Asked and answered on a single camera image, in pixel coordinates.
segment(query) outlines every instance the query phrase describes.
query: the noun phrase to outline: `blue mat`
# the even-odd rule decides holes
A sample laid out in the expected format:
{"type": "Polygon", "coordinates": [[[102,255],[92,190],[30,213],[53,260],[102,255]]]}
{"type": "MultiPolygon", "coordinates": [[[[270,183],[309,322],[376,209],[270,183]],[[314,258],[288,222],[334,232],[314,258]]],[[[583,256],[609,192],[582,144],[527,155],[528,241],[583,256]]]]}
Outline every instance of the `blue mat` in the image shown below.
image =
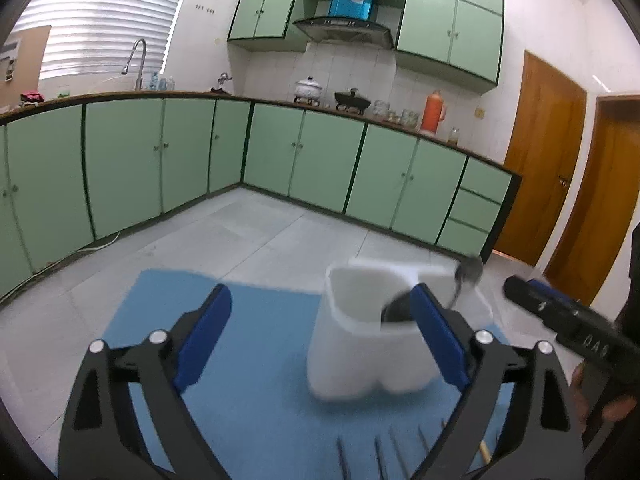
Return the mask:
{"type": "MultiPolygon", "coordinates": [[[[194,310],[216,280],[167,270],[142,272],[104,333],[114,348],[141,342],[152,330],[169,329],[194,310]]],[[[228,285],[231,318],[200,381],[183,396],[204,439],[234,480],[320,480],[341,478],[335,441],[341,436],[353,480],[378,477],[374,437],[382,438],[391,479],[402,473],[388,436],[390,426],[413,470],[424,459],[420,424],[430,445],[459,399],[441,378],[421,392],[379,392],[353,402],[321,402],[306,386],[306,349],[320,296],[228,285]]],[[[501,340],[496,326],[488,327],[501,340]]],[[[149,453],[164,468],[162,451],[139,385],[132,397],[149,453]]],[[[487,444],[495,446],[511,396],[504,386],[487,444]]],[[[476,456],[474,468],[482,465],[476,456]]]]}

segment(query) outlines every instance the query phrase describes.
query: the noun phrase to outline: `window blind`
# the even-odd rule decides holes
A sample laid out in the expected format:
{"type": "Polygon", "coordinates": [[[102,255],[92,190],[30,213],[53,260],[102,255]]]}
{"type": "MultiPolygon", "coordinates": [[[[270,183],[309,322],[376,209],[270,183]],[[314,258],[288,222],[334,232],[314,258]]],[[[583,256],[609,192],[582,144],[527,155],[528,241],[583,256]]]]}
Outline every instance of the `window blind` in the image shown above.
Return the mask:
{"type": "MultiPolygon", "coordinates": [[[[120,72],[146,40],[145,72],[162,67],[180,0],[31,0],[14,32],[51,25],[40,78],[120,72]]],[[[131,63],[139,66],[142,46],[131,63]]]]}

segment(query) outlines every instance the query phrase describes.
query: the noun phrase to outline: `orange thermos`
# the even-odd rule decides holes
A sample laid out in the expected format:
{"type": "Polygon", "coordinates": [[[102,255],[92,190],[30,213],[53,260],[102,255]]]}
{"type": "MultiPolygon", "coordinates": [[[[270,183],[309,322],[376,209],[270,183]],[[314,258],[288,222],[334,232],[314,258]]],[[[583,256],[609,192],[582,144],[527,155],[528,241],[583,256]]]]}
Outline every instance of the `orange thermos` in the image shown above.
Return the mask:
{"type": "Polygon", "coordinates": [[[436,90],[427,97],[427,104],[424,105],[424,115],[422,117],[422,126],[420,130],[436,133],[440,121],[443,121],[447,115],[447,107],[440,95],[440,90],[436,90]]]}

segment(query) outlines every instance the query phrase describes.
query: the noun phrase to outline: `kitchen countertop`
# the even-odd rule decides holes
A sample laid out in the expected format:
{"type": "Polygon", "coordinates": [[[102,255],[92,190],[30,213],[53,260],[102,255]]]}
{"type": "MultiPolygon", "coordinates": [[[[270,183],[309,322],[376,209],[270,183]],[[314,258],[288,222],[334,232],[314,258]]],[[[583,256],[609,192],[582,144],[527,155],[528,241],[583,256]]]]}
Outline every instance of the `kitchen countertop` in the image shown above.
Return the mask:
{"type": "Polygon", "coordinates": [[[436,144],[441,144],[443,146],[447,146],[452,150],[456,150],[461,153],[465,153],[465,155],[472,156],[473,158],[477,158],[478,160],[482,160],[483,162],[490,164],[491,166],[495,166],[507,173],[511,173],[517,175],[514,171],[505,168],[503,165],[486,158],[483,155],[479,155],[478,153],[472,152],[471,150],[467,150],[465,148],[460,148],[459,146],[452,146],[443,140],[437,139],[431,136],[424,136],[415,130],[409,130],[402,126],[401,124],[390,123],[388,121],[382,121],[371,117],[360,116],[356,114],[351,114],[348,112],[339,112],[334,108],[321,108],[310,105],[303,105],[293,102],[284,102],[284,101],[270,101],[266,99],[251,99],[248,97],[238,97],[228,94],[215,94],[212,92],[189,92],[189,91],[139,91],[139,92],[104,92],[97,94],[86,94],[86,95],[77,95],[71,97],[65,97],[62,99],[52,99],[48,101],[44,101],[43,103],[38,104],[37,106],[29,106],[26,108],[18,108],[16,110],[12,110],[10,112],[6,112],[0,115],[0,126],[15,121],[17,119],[27,117],[33,114],[37,114],[39,112],[44,112],[46,110],[55,110],[57,108],[63,108],[66,106],[73,105],[81,105],[87,103],[94,102],[103,102],[103,101],[119,101],[119,100],[128,100],[128,99],[140,99],[140,98],[165,98],[165,97],[176,97],[176,98],[191,98],[191,99],[226,99],[226,100],[236,100],[236,101],[249,101],[260,104],[268,104],[268,105],[277,105],[284,106],[289,108],[300,108],[304,110],[312,110],[315,112],[331,114],[334,116],[346,117],[354,120],[360,120],[364,123],[368,124],[376,124],[379,126],[383,126],[384,128],[389,128],[391,130],[395,130],[397,132],[401,132],[413,137],[417,137],[419,139],[425,139],[429,142],[434,142],[436,144]]]}

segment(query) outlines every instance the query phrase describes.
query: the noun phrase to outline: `black pot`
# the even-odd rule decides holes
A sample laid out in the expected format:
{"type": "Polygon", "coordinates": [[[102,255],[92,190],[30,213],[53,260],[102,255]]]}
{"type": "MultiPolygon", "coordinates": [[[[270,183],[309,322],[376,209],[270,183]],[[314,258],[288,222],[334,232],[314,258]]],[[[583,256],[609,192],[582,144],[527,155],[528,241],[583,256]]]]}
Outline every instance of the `black pot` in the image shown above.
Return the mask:
{"type": "Polygon", "coordinates": [[[366,97],[356,95],[356,88],[352,88],[350,92],[336,92],[334,94],[335,101],[338,103],[337,109],[344,108],[357,108],[362,115],[364,110],[371,106],[371,101],[366,97]]]}

